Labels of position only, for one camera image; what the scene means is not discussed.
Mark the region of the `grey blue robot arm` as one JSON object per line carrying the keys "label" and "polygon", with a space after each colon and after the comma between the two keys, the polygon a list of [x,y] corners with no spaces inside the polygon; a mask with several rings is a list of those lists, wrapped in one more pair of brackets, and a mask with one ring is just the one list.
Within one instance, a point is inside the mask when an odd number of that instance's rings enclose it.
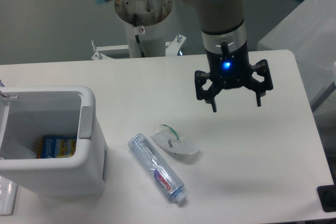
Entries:
{"label": "grey blue robot arm", "polygon": [[[130,56],[165,56],[163,24],[171,13],[172,0],[95,0],[114,1],[124,22]],[[273,89],[268,62],[250,64],[242,0],[181,0],[195,9],[201,29],[209,72],[195,72],[198,100],[215,106],[222,90],[245,87],[256,94],[256,101]]]}

